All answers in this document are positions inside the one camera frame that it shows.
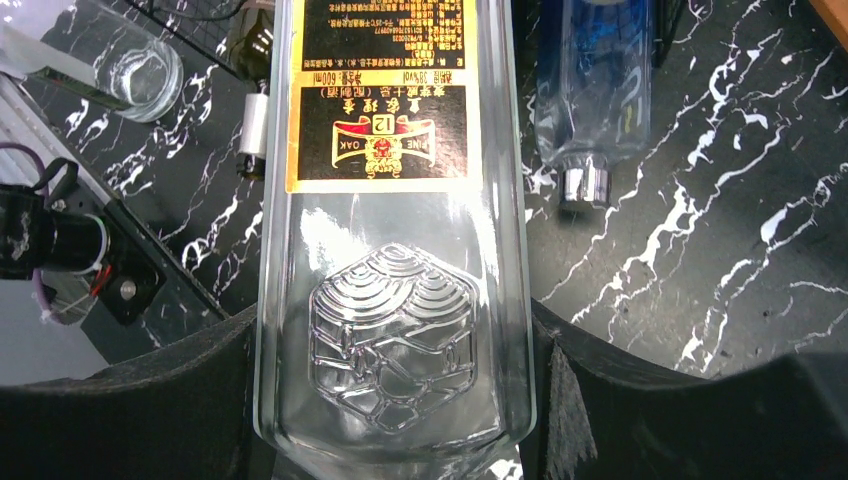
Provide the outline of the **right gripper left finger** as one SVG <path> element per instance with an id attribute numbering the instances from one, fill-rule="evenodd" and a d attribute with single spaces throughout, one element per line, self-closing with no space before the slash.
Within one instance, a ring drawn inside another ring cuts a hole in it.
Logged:
<path id="1" fill-rule="evenodd" d="M 1 391 L 5 479 L 268 479 L 252 424 L 256 310 L 83 379 Z"/>

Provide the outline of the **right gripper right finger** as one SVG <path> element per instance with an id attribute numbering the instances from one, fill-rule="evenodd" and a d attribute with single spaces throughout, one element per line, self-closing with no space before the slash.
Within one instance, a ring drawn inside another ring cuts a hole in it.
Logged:
<path id="1" fill-rule="evenodd" d="M 847 357 L 784 355 L 707 380 L 641 359 L 532 303 L 528 479 L 843 479 Z"/>

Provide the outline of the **square clear liquor bottle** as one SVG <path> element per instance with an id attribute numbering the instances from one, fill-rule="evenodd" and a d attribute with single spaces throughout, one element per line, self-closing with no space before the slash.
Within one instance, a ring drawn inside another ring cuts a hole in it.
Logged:
<path id="1" fill-rule="evenodd" d="M 274 37 L 255 429 L 316 479 L 472 479 L 537 418 L 511 6 Z"/>

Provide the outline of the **blue glass bottle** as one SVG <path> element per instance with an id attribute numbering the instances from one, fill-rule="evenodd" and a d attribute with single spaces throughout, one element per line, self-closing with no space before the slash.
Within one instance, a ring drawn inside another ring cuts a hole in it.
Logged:
<path id="1" fill-rule="evenodd" d="M 565 211 L 607 208 L 614 167 L 647 146 L 652 19 L 648 1 L 540 6 L 534 131 Z"/>

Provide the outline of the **round clear glass bottle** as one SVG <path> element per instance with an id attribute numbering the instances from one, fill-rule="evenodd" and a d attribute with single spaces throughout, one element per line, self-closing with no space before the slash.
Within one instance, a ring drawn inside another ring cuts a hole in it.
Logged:
<path id="1" fill-rule="evenodd" d="M 137 123 L 167 114 L 183 81 L 171 46 L 102 1 L 3 1 L 1 71 Z"/>

